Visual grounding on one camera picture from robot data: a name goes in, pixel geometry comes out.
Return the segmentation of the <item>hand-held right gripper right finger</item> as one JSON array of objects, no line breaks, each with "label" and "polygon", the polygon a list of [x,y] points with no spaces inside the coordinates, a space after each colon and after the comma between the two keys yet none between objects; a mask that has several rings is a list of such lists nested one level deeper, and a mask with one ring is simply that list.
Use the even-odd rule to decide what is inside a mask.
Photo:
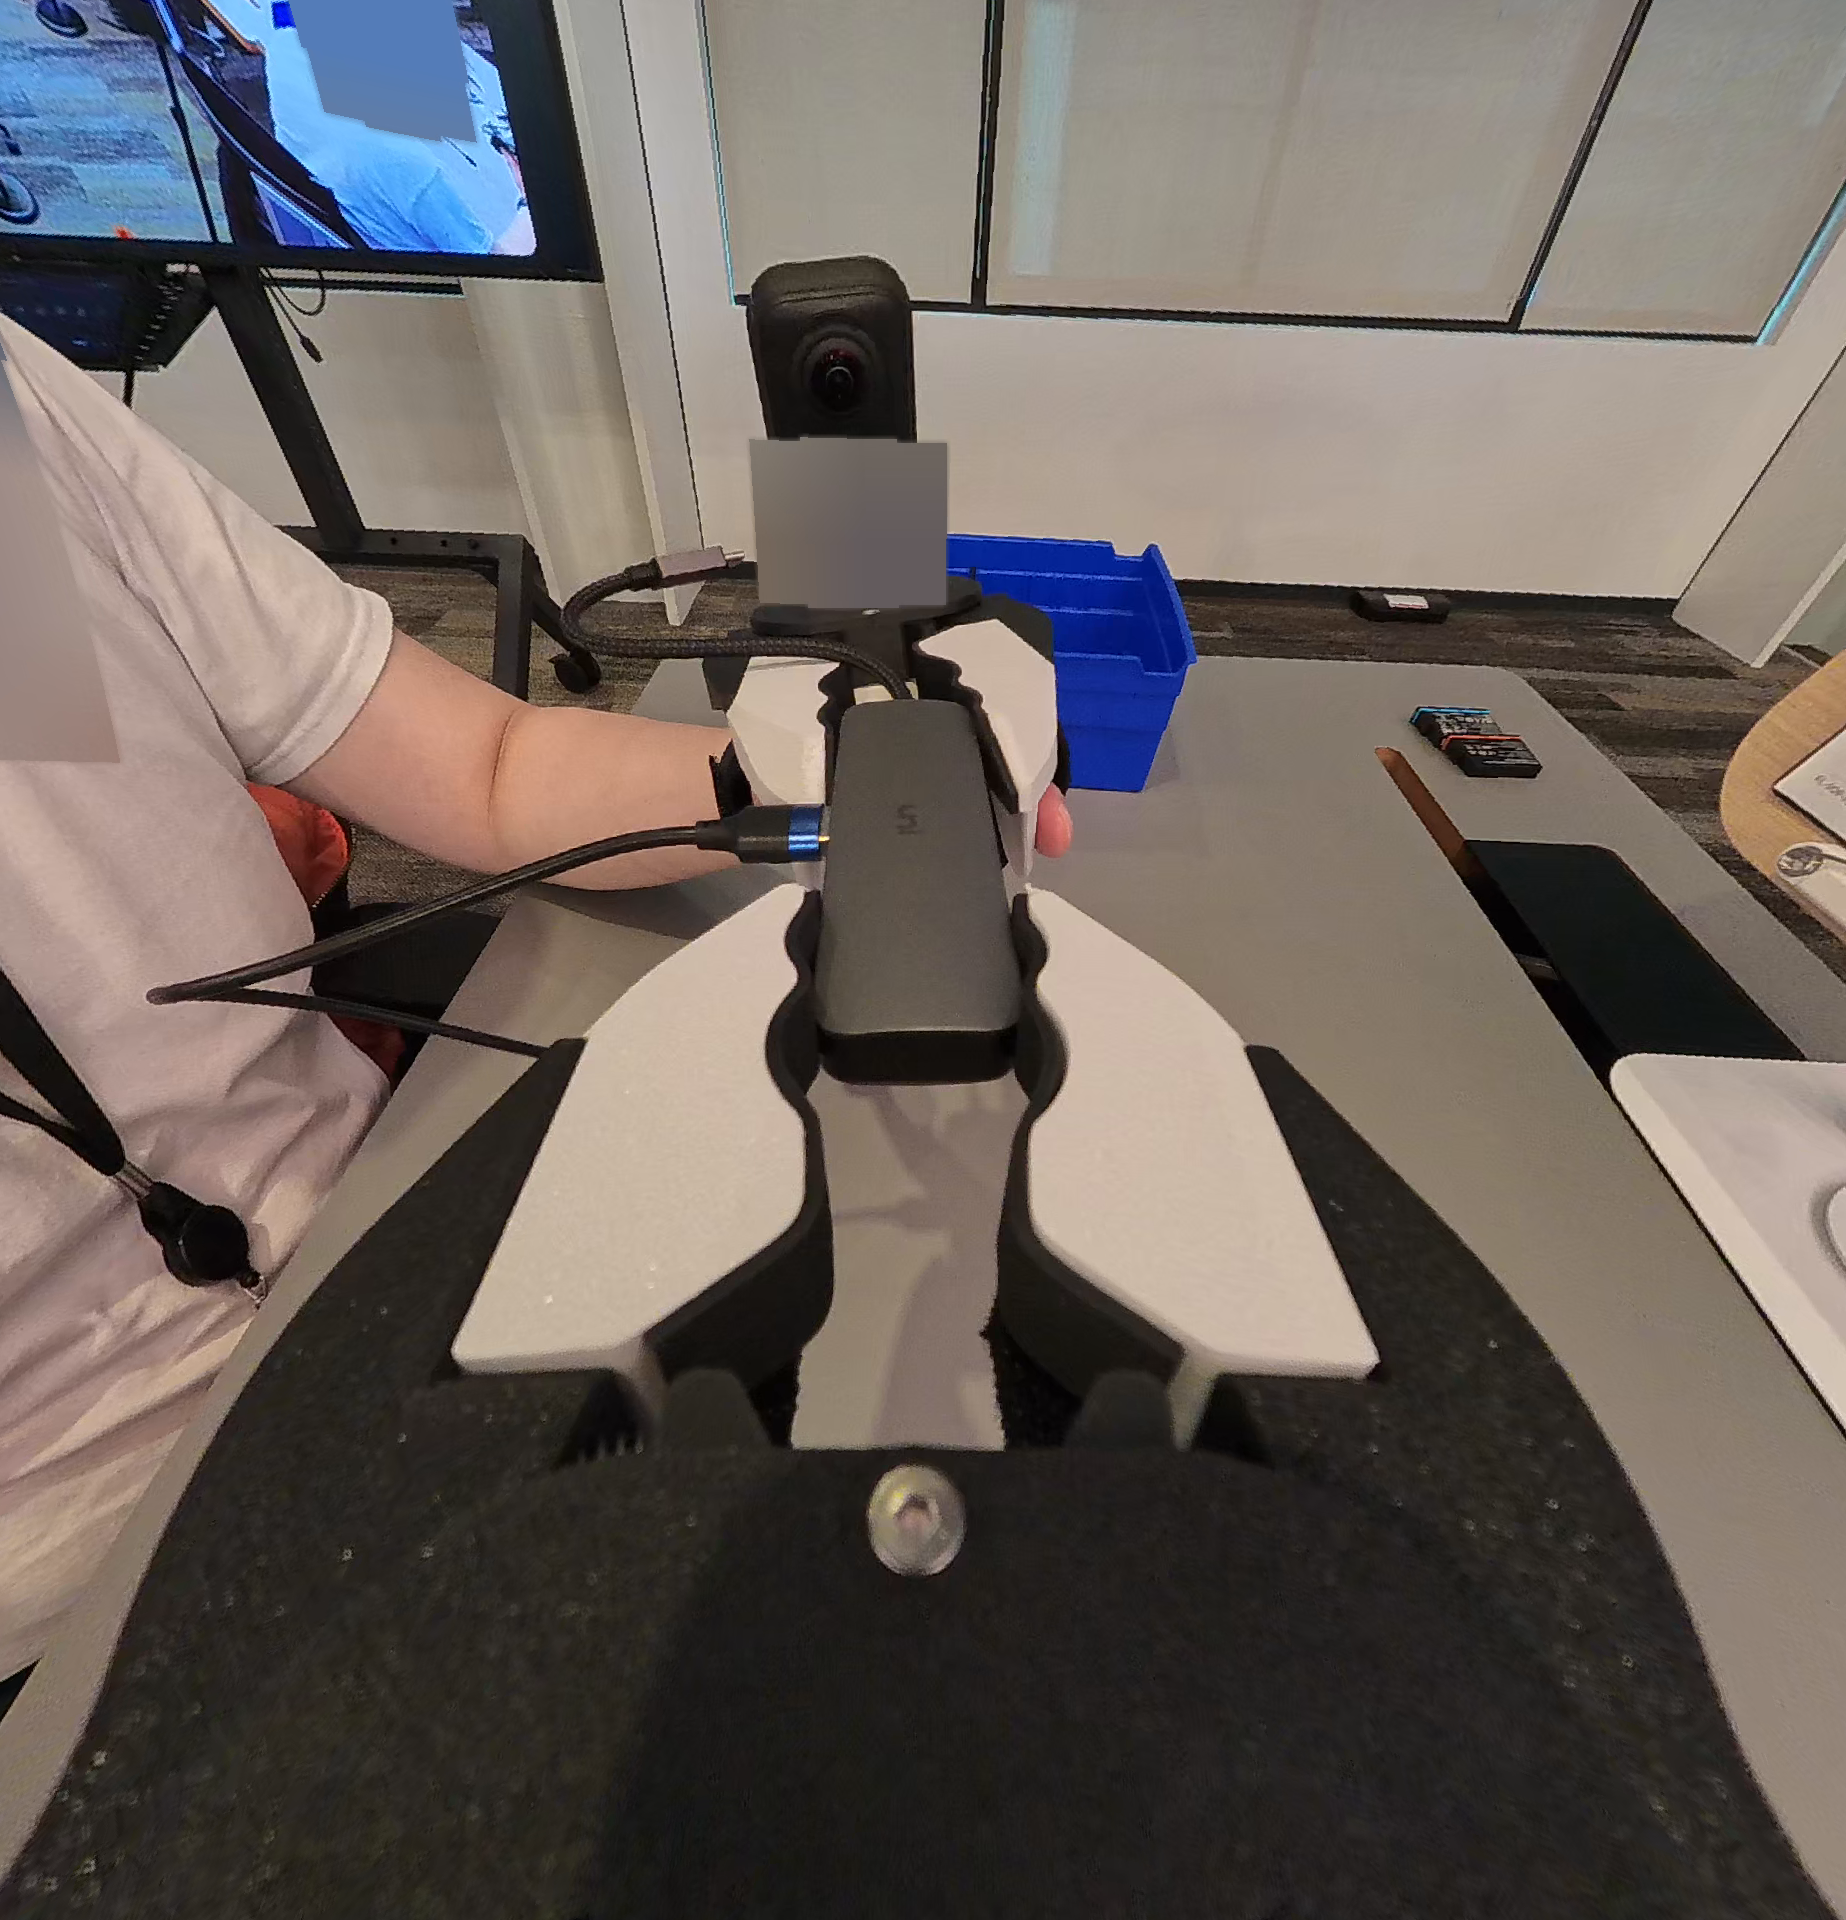
[{"label": "hand-held right gripper right finger", "polygon": [[1148,1377],[1177,1443],[1226,1377],[1371,1380],[1377,1341],[1239,1035],[1043,889],[1014,900],[1010,937],[1006,1335],[1074,1401]]}]

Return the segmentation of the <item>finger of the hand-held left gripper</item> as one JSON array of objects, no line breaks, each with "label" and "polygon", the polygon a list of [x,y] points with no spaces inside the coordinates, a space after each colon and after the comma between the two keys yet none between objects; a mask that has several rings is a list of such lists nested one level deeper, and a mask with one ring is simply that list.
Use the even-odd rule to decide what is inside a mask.
[{"label": "finger of the hand-held left gripper", "polygon": [[756,657],[725,705],[725,727],[754,803],[818,811],[830,803],[824,712],[848,706],[848,667]]},{"label": "finger of the hand-held left gripper", "polygon": [[978,729],[982,777],[1006,857],[1006,889],[1033,877],[1033,814],[1047,784],[1066,794],[1070,756],[1056,715],[1056,664],[1043,639],[978,614],[919,639],[919,687],[957,699]]}]

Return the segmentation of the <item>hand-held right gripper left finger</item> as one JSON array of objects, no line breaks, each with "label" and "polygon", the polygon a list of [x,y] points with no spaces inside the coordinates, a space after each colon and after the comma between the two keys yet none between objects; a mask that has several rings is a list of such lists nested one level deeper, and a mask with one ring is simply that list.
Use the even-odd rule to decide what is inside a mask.
[{"label": "hand-held right gripper left finger", "polygon": [[756,1388],[832,1308],[809,1086],[820,900],[772,886],[673,951],[581,1040],[453,1341],[462,1376],[684,1371]]}]

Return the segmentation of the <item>black usb cable blue plug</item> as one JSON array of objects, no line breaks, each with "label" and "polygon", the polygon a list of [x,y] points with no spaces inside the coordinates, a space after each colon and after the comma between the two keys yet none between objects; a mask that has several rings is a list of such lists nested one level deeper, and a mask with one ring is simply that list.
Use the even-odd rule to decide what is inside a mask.
[{"label": "black usb cable blue plug", "polygon": [[404,1035],[416,1035],[420,1040],[453,1040],[460,1044],[503,1051],[503,1054],[514,1054],[521,1060],[541,1060],[545,1044],[534,1044],[524,1040],[511,1040],[503,1035],[486,1035],[478,1028],[465,1028],[465,1025],[454,1025],[454,1022],[444,1022],[444,1021],[426,1021],[426,1018],[416,1018],[416,1015],[393,1015],[391,1009],[377,1009],[369,1002],[342,1001],[338,994],[268,991],[264,984],[272,977],[295,976],[295,972],[313,972],[316,966],[334,963],[341,959],[348,959],[352,952],[379,948],[383,941],[393,941],[404,930],[412,930],[412,927],[430,926],[440,917],[453,917],[457,910],[474,907],[478,902],[507,893],[524,882],[555,879],[555,877],[573,874],[574,868],[589,868],[589,865],[623,857],[623,856],[645,856],[645,851],[656,851],[656,849],[694,849],[694,851],[729,856],[744,865],[747,863],[756,863],[756,865],[758,863],[782,863],[782,865],[786,865],[792,860],[820,857],[827,851],[830,836],[832,836],[830,811],[824,805],[744,805],[736,814],[722,817],[722,818],[703,818],[694,825],[649,826],[649,831],[630,831],[630,832],[619,832],[619,836],[605,836],[605,839],[595,839],[589,845],[578,845],[578,846],[560,849],[555,856],[545,856],[538,860],[527,860],[521,865],[506,868],[488,879],[478,879],[472,886],[454,889],[453,893],[440,893],[434,900],[395,907],[384,917],[374,917],[370,921],[365,921],[360,927],[346,927],[334,937],[277,952],[270,959],[232,966],[226,972],[214,972],[207,977],[190,977],[190,981],[151,987],[144,991],[144,1001],[152,1007],[247,1002],[247,1007],[282,1007],[282,1009],[295,1009],[295,1012],[320,1012],[320,1015],[333,1015],[333,1018],[383,1021],[384,1025],[395,1025]]}]

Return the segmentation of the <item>blue plastic bin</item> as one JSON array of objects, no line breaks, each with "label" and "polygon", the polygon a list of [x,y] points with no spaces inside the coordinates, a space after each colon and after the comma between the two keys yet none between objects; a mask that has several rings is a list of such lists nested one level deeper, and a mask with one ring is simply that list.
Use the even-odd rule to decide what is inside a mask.
[{"label": "blue plastic bin", "polygon": [[1175,576],[1155,545],[1121,555],[1102,540],[951,533],[948,572],[1052,624],[1056,712],[1070,782],[1140,794],[1195,664]]}]

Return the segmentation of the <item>grey usb hub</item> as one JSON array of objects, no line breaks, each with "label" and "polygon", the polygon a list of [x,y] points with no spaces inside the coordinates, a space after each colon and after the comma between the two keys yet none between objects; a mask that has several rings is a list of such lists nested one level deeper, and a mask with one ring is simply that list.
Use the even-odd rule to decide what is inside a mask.
[{"label": "grey usb hub", "polygon": [[824,712],[832,836],[820,857],[789,863],[818,868],[818,1056],[845,1083],[999,1075],[1014,1054],[1022,963],[1010,937],[1014,889],[1006,889],[968,710],[919,687],[920,638],[905,631],[894,635],[897,659],[888,659],[845,639],[767,639],[750,620],[725,638],[694,639],[630,639],[599,625],[599,604],[626,590],[684,587],[729,569],[719,547],[649,559],[574,590],[560,625],[595,657],[698,659],[722,720],[747,659],[848,667],[848,706]]}]

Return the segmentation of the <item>black chair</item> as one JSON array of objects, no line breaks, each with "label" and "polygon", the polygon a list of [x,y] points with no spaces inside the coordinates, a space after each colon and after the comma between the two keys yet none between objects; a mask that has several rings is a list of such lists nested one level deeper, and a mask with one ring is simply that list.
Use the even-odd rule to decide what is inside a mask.
[{"label": "black chair", "polygon": [[434,917],[379,944],[320,960],[309,972],[309,991],[352,1007],[352,1015],[333,1015],[334,1028],[395,1082],[423,1044],[423,1035],[388,1022],[388,1015],[444,1021],[496,926],[500,919],[482,907]]}]

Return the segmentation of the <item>red black bag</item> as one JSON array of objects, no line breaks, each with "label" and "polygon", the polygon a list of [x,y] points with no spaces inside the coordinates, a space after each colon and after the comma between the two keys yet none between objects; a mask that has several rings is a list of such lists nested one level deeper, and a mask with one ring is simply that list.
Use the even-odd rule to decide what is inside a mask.
[{"label": "red black bag", "polygon": [[278,857],[306,907],[317,910],[341,896],[353,857],[348,826],[324,805],[285,789],[250,782],[246,791],[263,811]]}]

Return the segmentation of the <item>large white shaded window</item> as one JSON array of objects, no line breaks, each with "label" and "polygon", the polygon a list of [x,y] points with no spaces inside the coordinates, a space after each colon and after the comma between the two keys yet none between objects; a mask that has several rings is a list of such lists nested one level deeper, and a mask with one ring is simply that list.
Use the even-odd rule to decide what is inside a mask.
[{"label": "large white shaded window", "polygon": [[1846,220],[1846,3],[701,3],[730,291],[1753,340]]}]

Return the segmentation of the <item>black phone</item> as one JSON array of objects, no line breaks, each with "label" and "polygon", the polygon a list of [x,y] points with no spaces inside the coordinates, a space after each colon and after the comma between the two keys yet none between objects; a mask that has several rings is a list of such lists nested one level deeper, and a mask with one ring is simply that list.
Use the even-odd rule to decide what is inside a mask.
[{"label": "black phone", "polygon": [[1801,1060],[1801,1049],[1616,851],[1466,842],[1457,865],[1602,1083],[1633,1054]]}]

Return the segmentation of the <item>wooden document stand white base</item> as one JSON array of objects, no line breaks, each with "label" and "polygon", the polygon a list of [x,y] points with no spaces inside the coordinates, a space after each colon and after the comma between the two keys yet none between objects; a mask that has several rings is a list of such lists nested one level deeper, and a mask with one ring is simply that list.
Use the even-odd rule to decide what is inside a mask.
[{"label": "wooden document stand white base", "polygon": [[[1846,944],[1846,845],[1772,784],[1846,727],[1846,647],[1723,777],[1732,846]],[[1633,1054],[1616,1103],[1846,1434],[1846,1065]]]}]

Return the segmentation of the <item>black monitor screen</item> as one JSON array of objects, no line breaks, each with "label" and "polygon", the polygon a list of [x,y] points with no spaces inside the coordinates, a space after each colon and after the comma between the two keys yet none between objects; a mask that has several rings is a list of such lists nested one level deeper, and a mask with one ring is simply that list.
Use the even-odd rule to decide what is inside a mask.
[{"label": "black monitor screen", "polygon": [[0,3],[0,259],[602,274],[550,3],[440,3],[457,136],[327,112],[316,3]]}]

